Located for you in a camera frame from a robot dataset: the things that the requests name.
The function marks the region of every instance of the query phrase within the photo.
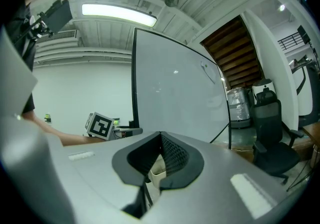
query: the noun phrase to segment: office chair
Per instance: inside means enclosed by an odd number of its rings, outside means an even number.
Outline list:
[[[256,141],[253,145],[253,164],[269,175],[283,178],[286,184],[288,176],[283,173],[293,168],[300,157],[292,146],[297,137],[304,134],[297,130],[289,130],[289,145],[280,142],[283,137],[281,102],[276,94],[264,89],[256,95],[257,103],[252,106],[252,117],[256,128]]]

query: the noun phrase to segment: air conditioner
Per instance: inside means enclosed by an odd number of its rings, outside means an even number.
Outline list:
[[[36,53],[43,53],[51,50],[83,47],[83,41],[79,30],[61,31],[49,37],[48,34],[39,38],[35,44]]]

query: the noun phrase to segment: table surface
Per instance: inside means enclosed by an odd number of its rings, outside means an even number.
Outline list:
[[[320,122],[304,126],[303,131],[310,137],[317,147],[320,147]]]

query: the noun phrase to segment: ceiling light fixture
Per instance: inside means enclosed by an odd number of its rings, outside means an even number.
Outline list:
[[[82,5],[82,14],[124,19],[148,27],[153,27],[157,22],[157,18],[153,15],[117,5],[85,3]]]
[[[286,9],[286,6],[284,4],[281,4],[279,9],[280,9],[280,12],[282,12]]]

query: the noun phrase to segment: staircase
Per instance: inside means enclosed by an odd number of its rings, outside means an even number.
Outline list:
[[[240,16],[220,27],[201,44],[221,69],[228,90],[251,87],[264,78],[251,36]]]

